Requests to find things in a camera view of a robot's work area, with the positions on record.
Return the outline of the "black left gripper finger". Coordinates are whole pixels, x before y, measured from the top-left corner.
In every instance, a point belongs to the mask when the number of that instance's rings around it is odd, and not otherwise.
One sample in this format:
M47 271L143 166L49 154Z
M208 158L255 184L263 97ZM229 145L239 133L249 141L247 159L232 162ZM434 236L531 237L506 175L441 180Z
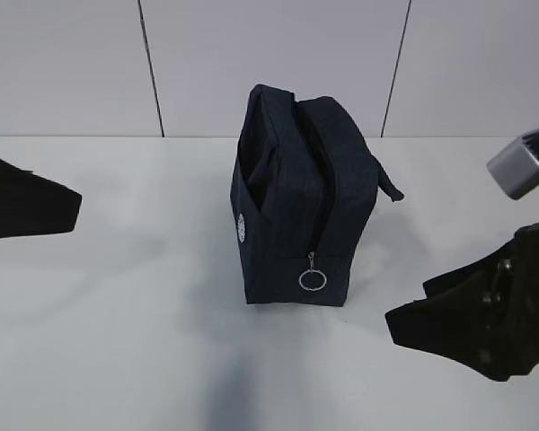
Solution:
M70 233L83 197L0 158L0 239Z

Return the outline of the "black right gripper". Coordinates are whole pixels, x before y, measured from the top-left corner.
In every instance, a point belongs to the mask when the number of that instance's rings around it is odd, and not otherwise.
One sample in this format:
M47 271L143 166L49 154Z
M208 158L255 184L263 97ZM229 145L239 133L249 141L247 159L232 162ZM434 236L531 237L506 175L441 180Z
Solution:
M422 283L425 297L385 314L395 345L441 356L494 381L539 365L539 223L473 263ZM490 322L424 303L489 305Z

